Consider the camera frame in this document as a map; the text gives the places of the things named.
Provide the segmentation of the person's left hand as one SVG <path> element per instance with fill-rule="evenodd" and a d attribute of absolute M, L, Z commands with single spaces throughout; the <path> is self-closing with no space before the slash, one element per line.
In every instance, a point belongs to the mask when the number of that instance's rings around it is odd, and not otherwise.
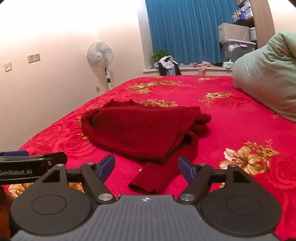
<path fill-rule="evenodd" d="M 1 186 L 1 240 L 9 240 L 11 231 L 9 228 L 9 209 L 15 198 Z"/>

